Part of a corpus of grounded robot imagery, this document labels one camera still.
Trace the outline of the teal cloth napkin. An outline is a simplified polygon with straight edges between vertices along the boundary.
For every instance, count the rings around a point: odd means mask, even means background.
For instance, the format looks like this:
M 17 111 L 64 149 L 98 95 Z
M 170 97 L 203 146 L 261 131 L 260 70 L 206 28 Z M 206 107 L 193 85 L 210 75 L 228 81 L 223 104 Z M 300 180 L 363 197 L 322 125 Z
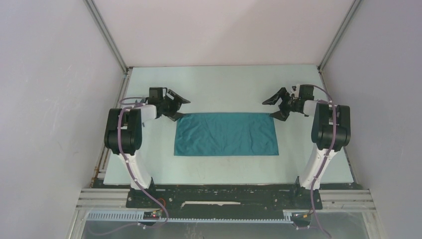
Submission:
M 177 121 L 175 156 L 276 156 L 268 113 L 193 113 Z

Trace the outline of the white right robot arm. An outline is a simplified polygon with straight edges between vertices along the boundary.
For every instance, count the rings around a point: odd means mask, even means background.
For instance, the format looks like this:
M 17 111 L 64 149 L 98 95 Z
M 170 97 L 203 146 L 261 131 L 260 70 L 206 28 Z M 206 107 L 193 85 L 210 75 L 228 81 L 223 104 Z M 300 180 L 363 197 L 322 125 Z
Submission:
M 315 88 L 316 85 L 302 84 L 292 86 L 289 92 L 282 87 L 262 102 L 263 105 L 278 106 L 278 111 L 270 116 L 280 121 L 286 121 L 290 113 L 313 117 L 313 150 L 304 171 L 298 176 L 300 187 L 311 191 L 319 189 L 327 166 L 351 140 L 350 107 L 335 104 L 329 94 L 326 94 L 326 101 L 315 99 Z

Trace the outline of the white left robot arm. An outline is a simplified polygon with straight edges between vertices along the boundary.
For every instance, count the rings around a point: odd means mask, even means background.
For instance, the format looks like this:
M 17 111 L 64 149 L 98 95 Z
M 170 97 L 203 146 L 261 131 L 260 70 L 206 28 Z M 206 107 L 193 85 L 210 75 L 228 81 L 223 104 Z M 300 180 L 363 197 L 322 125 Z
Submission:
M 156 204 L 157 193 L 149 189 L 153 178 L 143 162 L 137 159 L 144 124 L 161 116 L 177 121 L 184 116 L 179 112 L 181 106 L 190 103 L 171 89 L 151 87 L 146 97 L 123 98 L 120 100 L 121 108 L 112 108 L 108 112 L 105 147 L 119 156 L 131 177 L 131 188 L 141 190 L 138 201 L 145 207 Z

